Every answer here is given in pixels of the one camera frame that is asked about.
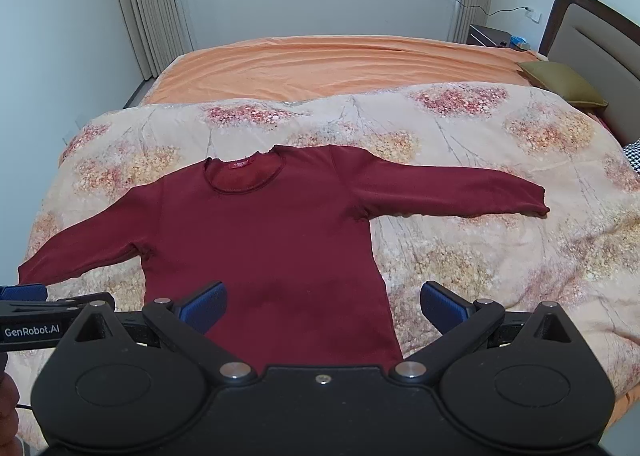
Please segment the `person's left hand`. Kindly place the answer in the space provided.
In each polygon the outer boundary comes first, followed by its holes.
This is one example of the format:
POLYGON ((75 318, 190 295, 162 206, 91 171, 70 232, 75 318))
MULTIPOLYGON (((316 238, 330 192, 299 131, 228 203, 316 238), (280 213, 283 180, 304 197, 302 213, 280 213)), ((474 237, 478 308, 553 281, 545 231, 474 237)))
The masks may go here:
POLYGON ((22 456, 23 449, 17 439, 18 416, 16 406, 20 395, 14 380, 6 372, 8 356, 1 354, 0 361, 0 455, 22 456))

